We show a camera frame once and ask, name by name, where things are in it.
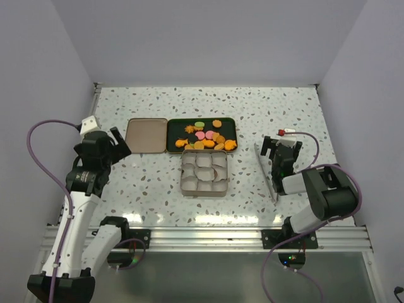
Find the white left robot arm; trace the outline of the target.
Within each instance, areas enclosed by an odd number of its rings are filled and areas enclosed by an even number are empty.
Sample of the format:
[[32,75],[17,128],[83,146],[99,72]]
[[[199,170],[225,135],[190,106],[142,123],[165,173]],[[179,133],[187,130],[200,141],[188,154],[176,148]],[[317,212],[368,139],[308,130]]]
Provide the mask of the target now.
[[131,154],[116,127],[82,132],[77,154],[62,185],[61,224],[50,255],[39,274],[30,275],[28,290],[40,302],[90,302],[95,275],[112,248],[126,247],[131,232],[126,218],[105,217],[98,235],[85,246],[90,219],[109,181],[112,166]]

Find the gold tin lid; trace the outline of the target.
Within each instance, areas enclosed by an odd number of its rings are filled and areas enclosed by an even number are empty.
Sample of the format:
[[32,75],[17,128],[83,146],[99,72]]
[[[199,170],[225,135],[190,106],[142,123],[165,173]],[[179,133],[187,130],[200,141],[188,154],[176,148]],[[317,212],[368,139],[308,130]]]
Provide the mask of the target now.
[[133,118],[128,121],[125,142],[132,154],[164,153],[167,143],[165,118]]

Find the pink sandwich cookie left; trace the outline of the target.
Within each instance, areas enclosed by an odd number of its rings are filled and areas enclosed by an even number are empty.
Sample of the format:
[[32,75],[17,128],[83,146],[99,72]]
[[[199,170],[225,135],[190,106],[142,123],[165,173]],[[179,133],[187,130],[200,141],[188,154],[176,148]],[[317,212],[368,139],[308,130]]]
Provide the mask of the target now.
[[195,136],[199,141],[205,139],[205,133],[203,131],[197,131],[195,132]]

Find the tan dotted cookie right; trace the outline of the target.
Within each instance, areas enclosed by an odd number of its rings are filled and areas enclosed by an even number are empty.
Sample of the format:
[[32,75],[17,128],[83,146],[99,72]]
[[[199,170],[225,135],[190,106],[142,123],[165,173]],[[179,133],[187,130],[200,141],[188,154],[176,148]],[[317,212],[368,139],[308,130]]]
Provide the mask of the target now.
[[218,143],[215,147],[215,150],[224,150],[225,149],[225,143]]

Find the green macaron cookie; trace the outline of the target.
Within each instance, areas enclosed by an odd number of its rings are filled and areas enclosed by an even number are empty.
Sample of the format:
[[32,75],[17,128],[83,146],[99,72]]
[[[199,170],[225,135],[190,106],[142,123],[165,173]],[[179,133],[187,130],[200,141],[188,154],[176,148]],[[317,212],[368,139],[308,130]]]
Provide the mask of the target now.
[[193,128],[195,131],[202,131],[204,130],[205,124],[204,122],[198,121],[194,124]]

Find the dark green tray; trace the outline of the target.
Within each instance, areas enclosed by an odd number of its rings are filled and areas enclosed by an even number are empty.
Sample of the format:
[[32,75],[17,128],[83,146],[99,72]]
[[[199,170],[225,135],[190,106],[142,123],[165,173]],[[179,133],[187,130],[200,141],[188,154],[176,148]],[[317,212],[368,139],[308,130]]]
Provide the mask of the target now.
[[[212,126],[213,120],[220,120],[222,122],[222,127],[214,128]],[[166,150],[169,153],[179,154],[184,151],[185,148],[177,148],[175,146],[175,141],[177,138],[187,137],[189,144],[193,145],[196,141],[198,141],[197,137],[194,133],[186,133],[185,127],[188,125],[194,126],[194,124],[198,121],[204,122],[205,127],[202,130],[204,133],[207,131],[214,131],[219,135],[222,135],[225,140],[236,140],[237,142],[237,133],[236,133],[236,125],[235,121],[230,117],[198,117],[198,118],[182,118],[182,119],[171,119],[167,124],[167,143]]]

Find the tan dotted round cookie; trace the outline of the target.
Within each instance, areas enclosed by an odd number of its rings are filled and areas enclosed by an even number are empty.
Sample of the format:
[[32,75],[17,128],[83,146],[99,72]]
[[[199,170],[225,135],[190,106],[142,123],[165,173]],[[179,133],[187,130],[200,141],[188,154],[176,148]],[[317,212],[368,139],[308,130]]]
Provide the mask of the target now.
[[205,148],[205,144],[203,141],[197,141],[194,143],[195,150],[203,150]]

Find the orange swirl star cookie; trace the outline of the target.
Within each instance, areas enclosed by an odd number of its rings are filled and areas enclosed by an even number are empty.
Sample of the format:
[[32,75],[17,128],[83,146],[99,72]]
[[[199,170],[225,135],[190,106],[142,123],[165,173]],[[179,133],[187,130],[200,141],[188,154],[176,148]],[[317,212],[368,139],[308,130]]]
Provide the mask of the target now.
[[184,130],[185,130],[186,133],[189,133],[189,134],[195,132],[195,128],[192,125],[186,126]]

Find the metal tongs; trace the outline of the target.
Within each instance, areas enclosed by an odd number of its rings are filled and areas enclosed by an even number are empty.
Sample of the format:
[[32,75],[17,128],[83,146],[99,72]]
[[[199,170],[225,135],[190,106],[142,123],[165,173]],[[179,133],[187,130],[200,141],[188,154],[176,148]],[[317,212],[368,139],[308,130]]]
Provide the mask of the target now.
[[277,194],[277,193],[275,192],[275,190],[274,190],[274,187],[273,187],[273,183],[272,183],[270,174],[267,173],[267,171],[265,171],[265,169],[264,169],[264,165],[263,165],[263,163],[261,162],[261,159],[260,159],[260,152],[259,152],[259,150],[258,150],[258,145],[257,145],[256,143],[254,143],[254,152],[255,152],[255,155],[256,155],[256,159],[257,159],[257,161],[258,161],[258,165],[259,165],[259,167],[260,167],[260,169],[261,169],[261,172],[262,172],[262,175],[263,175],[263,177],[264,177],[264,181],[265,181],[266,186],[267,186],[267,188],[268,188],[268,191],[269,191],[269,194],[270,194],[271,202],[272,202],[274,205],[276,205],[276,203],[277,203],[277,201],[278,201],[278,194]]

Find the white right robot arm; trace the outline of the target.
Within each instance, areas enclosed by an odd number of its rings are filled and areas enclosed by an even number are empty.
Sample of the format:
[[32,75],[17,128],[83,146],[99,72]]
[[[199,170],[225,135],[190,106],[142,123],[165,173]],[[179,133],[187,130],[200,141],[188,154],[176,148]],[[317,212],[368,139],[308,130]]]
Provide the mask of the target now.
[[295,137],[297,134],[314,137],[305,132],[281,129],[279,139],[264,137],[260,152],[271,162],[266,181],[274,203],[280,196],[300,193],[306,193],[309,200],[307,207],[283,221],[279,232],[267,237],[274,244],[283,243],[291,248],[327,223],[353,216],[362,202],[359,186],[348,172],[338,164],[315,164],[319,156],[317,139],[314,139],[316,153],[311,164],[295,171],[294,164],[302,148],[302,142]]

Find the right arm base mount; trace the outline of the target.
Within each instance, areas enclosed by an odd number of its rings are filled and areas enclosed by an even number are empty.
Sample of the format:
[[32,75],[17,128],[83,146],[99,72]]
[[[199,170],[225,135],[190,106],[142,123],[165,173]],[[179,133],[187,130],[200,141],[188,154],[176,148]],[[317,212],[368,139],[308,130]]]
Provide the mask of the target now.
[[315,232],[308,235],[298,235],[291,233],[287,235],[281,229],[261,230],[261,241],[263,249],[317,249],[319,247]]

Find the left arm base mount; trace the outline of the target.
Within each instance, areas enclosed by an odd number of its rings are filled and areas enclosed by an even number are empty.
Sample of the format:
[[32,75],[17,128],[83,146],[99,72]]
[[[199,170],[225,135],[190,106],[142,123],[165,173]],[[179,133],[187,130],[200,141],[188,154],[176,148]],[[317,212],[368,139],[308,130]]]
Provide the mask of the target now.
[[[128,239],[141,240],[145,244],[146,249],[149,249],[151,238],[152,236],[150,229],[129,229]],[[131,241],[125,244],[124,247],[129,249],[142,249],[143,245],[139,242]]]

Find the aluminium front rail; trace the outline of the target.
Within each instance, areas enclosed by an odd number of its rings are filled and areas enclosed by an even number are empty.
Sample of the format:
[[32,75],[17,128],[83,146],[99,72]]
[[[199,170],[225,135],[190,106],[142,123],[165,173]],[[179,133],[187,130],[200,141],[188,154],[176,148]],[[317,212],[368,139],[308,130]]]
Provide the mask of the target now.
[[[268,232],[278,233],[280,227],[131,227],[134,235],[144,232],[151,253],[223,252],[266,253],[264,243]],[[315,253],[369,253],[372,244],[365,227],[323,227],[316,231],[313,242],[318,248],[305,245]]]

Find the orange round flower cookie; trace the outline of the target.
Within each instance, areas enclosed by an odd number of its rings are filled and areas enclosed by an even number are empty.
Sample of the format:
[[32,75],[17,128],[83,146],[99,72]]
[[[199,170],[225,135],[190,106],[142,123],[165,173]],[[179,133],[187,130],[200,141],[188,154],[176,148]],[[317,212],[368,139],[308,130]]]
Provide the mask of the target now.
[[215,119],[212,121],[212,126],[214,128],[220,128],[220,127],[222,127],[222,122],[220,120]]

